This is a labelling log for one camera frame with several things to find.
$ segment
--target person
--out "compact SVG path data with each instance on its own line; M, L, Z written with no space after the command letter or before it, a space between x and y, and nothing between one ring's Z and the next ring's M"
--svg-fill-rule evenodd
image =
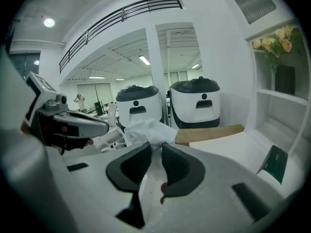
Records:
M73 101L78 103L80 111L86 114L87 109L86 109L85 97L81 96L81 94L78 94L77 97Z

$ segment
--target black vase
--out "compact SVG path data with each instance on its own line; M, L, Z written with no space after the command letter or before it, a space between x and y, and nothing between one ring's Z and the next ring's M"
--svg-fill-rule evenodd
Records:
M278 66L275 78L275 91L295 95L295 67Z

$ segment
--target ceiling light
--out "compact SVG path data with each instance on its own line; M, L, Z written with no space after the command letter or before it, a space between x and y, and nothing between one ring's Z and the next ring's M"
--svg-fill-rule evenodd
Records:
M89 76L88 79L105 79L105 77Z
M138 58L146 65L148 66L150 65L149 61L147 61L147 59L144 56L141 55L141 56L138 56Z
M51 28L55 25L55 21L52 18L46 18L43 23L48 28Z

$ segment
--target black metal railing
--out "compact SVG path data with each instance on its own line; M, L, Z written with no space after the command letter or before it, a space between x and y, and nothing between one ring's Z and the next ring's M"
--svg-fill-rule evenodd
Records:
M179 0L142 0L110 13L109 15L105 16L94 25L92 25L87 31L84 32L83 35L81 35L75 41L75 43L72 44L72 46L69 48L69 50L66 52L65 56L59 63L59 73L62 72L65 65L83 46L85 46L91 39L93 39L102 31L117 24L118 22L123 22L130 17L137 16L146 12L151 12L154 10L169 8L182 9L183 7Z

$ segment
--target ceiling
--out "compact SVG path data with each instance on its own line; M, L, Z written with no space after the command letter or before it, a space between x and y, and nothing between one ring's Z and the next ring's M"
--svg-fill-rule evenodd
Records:
M62 42L78 19L101 0L26 0L15 19L14 39ZM51 17L53 28L43 25Z
M179 23L158 28L163 72L191 69L195 64L202 68L199 44L191 23ZM130 79L151 74L151 66L145 65L138 57L143 55L149 62L147 36L139 30L120 37L103 50L83 68L76 70L69 81L87 80L88 76L104 76L106 79Z

